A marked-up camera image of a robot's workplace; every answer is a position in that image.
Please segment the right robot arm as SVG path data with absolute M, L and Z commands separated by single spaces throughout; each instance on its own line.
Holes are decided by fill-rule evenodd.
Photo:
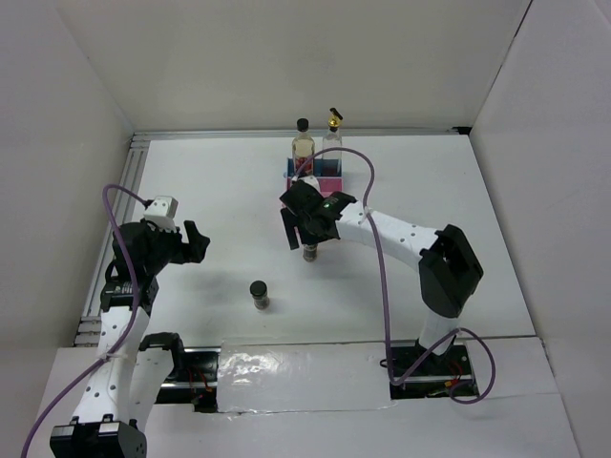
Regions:
M 323 196 L 299 180 L 281 196 L 281 216 L 289 246 L 328 240 L 358 242 L 414 269 L 423 303 L 428 307 L 417 340 L 416 361 L 428 374 L 450 361 L 449 349 L 458 333 L 465 303 L 483 278 L 483 268 L 457 226 L 427 228 L 370 210 L 361 200 L 335 192 Z

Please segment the small dark spice jar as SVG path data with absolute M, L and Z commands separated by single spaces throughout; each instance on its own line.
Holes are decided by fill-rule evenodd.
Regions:
M 303 246 L 303 259 L 307 262 L 314 262 L 318 258 L 318 245 L 306 244 Z

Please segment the gold spout glass bottle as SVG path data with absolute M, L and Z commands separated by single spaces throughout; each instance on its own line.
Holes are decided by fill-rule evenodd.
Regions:
M 338 177 L 341 175 L 342 169 L 342 152 L 335 150 L 335 147 L 343 146 L 343 139 L 340 133 L 343 116 L 334 107 L 331 107 L 329 111 L 327 133 L 323 137 L 322 142 L 322 148 L 327 150 L 323 154 L 323 172 L 325 176 Z

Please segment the black lid spice jar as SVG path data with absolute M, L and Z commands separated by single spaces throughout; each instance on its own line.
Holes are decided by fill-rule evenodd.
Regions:
M 249 292 L 258 310 L 265 310 L 269 307 L 268 288 L 264 281 L 253 281 L 249 286 Z

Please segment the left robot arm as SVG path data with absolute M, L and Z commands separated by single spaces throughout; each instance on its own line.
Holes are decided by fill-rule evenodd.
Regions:
M 189 360 L 179 334 L 147 331 L 157 276 L 170 263 L 202 262 L 209 244 L 192 220 L 173 230 L 156 217 L 119 226 L 100 293 L 95 369 L 69 423 L 53 428 L 54 456 L 146 455 L 144 429 L 159 388 L 184 376 Z

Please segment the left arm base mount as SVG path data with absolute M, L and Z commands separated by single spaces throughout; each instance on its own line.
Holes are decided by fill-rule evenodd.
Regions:
M 221 349 L 186 347 L 182 363 L 161 384 L 157 405 L 190 406 L 197 413 L 217 413 Z

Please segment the black cap sauce bottle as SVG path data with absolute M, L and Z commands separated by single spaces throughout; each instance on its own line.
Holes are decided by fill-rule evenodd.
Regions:
M 295 175 L 298 177 L 313 174 L 313 162 L 306 161 L 315 153 L 315 142 L 309 132 L 309 121 L 299 118 L 296 122 L 297 135 L 292 140 L 292 160 Z

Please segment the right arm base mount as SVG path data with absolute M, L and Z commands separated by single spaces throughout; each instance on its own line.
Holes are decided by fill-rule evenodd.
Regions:
M 462 343 L 453 345 L 442 357 L 429 356 L 402 385 L 390 385 L 390 398 L 445 398 L 453 386 L 456 398 L 479 394 L 468 349 Z

